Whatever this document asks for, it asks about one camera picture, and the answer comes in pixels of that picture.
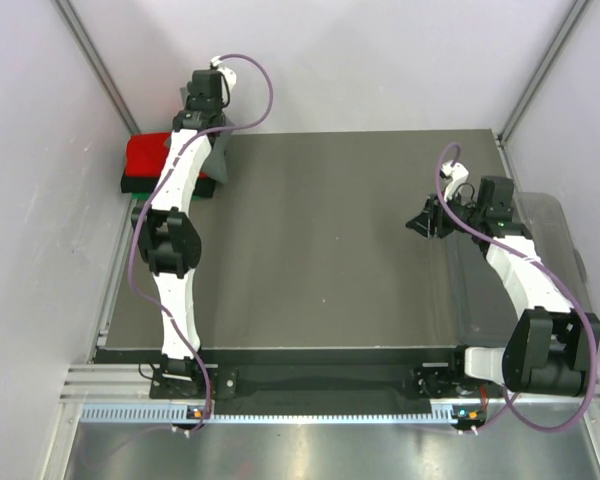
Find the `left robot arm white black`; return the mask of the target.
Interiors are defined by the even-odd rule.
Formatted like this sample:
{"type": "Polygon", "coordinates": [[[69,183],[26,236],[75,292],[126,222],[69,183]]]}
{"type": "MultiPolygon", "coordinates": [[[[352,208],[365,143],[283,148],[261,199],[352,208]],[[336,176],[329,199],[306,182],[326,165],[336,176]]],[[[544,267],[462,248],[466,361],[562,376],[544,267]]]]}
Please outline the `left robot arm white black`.
{"type": "Polygon", "coordinates": [[[195,354],[200,338],[195,326],[193,281],[202,242],[189,219],[196,182],[218,134],[227,124],[224,109],[237,82],[225,67],[196,70],[187,84],[183,110],[173,120],[169,150],[150,206],[135,209],[132,225],[142,260],[158,289],[163,321],[159,365],[153,369],[153,399],[202,398],[207,374],[195,354]]]}

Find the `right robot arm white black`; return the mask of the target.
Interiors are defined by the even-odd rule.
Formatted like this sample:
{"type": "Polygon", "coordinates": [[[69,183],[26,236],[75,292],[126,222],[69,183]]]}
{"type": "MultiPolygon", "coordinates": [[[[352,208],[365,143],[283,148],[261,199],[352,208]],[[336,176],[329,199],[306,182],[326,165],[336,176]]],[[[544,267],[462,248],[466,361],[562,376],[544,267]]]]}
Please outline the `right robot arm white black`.
{"type": "Polygon", "coordinates": [[[449,388],[467,396],[483,380],[515,393],[582,397],[592,376],[590,348],[598,345],[600,321],[578,310],[539,256],[531,230],[519,220],[510,179],[485,176],[474,200],[460,193],[467,174],[442,173],[407,228],[426,238],[467,233],[499,278],[517,316],[503,348],[468,347],[464,361],[447,370],[449,388]]]}

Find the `grey t shirt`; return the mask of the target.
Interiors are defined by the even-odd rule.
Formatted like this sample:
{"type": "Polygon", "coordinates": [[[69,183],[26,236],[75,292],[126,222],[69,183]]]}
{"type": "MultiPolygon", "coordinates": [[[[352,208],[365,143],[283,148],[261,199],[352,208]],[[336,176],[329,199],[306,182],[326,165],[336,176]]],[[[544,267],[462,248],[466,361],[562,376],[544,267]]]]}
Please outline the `grey t shirt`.
{"type": "MultiPolygon", "coordinates": [[[[190,82],[186,87],[180,89],[180,93],[184,100],[184,106],[172,121],[173,131],[181,128],[202,131],[211,127],[233,125],[224,113],[223,107],[215,110],[195,110],[193,108],[194,101],[190,99],[190,82]]],[[[231,133],[228,131],[210,135],[211,152],[201,167],[202,173],[221,184],[228,181],[225,153],[230,135],[231,133]]]]}

